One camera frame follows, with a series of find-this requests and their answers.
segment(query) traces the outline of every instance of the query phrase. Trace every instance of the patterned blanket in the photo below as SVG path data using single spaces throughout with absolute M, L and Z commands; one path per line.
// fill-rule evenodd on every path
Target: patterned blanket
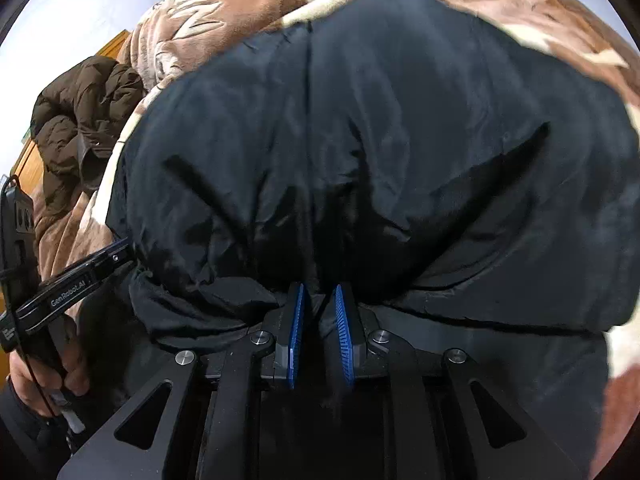
M 350 0 L 164 0 L 142 17 L 118 60 L 142 77 L 146 98 L 116 144 L 97 194 L 80 196 L 40 242 L 43 276 L 111 241 L 105 218 L 124 142 L 155 97 L 183 73 L 261 30 L 326 16 Z M 577 0 L 441 0 L 490 22 L 520 44 L 567 62 L 614 88 L 640 132 L 640 57 Z M 640 315 L 607 335 L 610 381 L 592 474 L 609 460 L 640 411 Z M 625 402 L 620 402 L 624 391 Z

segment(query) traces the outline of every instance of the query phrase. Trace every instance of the wall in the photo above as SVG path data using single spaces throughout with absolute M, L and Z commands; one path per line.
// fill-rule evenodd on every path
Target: wall
M 0 174 L 20 155 L 40 91 L 123 29 L 133 30 L 158 1 L 29 1 L 0 46 Z

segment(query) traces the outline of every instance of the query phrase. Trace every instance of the brown blanket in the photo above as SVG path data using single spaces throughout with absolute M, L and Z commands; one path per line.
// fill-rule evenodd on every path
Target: brown blanket
M 57 234 L 52 231 L 52 245 L 41 244 L 42 262 L 52 262 L 47 270 L 60 270 L 63 262 L 81 258 L 111 240 L 104 219 L 118 157 L 140 116 L 162 89 L 251 34 L 328 15 L 348 1 L 164 0 L 150 9 L 118 57 L 141 75 L 149 94 L 124 127 L 97 196 L 90 200 L 81 196 L 66 223 L 56 227 Z M 640 57 L 577 0 L 441 1 L 478 15 L 522 45 L 562 59 L 610 85 L 640 130 Z M 640 317 L 635 316 L 607 338 L 611 376 L 617 379 L 612 379 L 606 392 L 606 416 L 593 474 L 610 459 L 640 411 L 640 373 L 634 368 L 640 364 L 639 333 Z

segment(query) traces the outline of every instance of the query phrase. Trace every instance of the brown puffer jacket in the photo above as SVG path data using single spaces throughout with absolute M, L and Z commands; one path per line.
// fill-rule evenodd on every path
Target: brown puffer jacket
M 44 161 L 46 214 L 68 211 L 81 187 L 100 186 L 111 151 L 145 90 L 140 76 L 103 56 L 63 73 L 38 96 L 31 138 Z

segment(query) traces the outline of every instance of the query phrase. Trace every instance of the wooden furniture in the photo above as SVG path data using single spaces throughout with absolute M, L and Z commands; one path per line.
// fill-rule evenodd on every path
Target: wooden furniture
M 116 59 L 122 44 L 129 36 L 129 32 L 123 30 L 109 43 L 100 49 L 99 56 L 106 56 Z M 44 166 L 42 159 L 40 158 L 40 152 L 38 151 L 35 142 L 31 139 L 24 143 L 24 147 L 18 160 L 12 167 L 12 174 L 16 174 L 20 178 L 20 186 L 22 189 L 31 194 L 36 186 L 42 179 L 42 173 L 44 172 Z M 4 298 L 0 291 L 0 312 L 4 311 Z M 0 386 L 4 384 L 6 375 L 9 372 L 9 360 L 7 355 L 0 349 Z

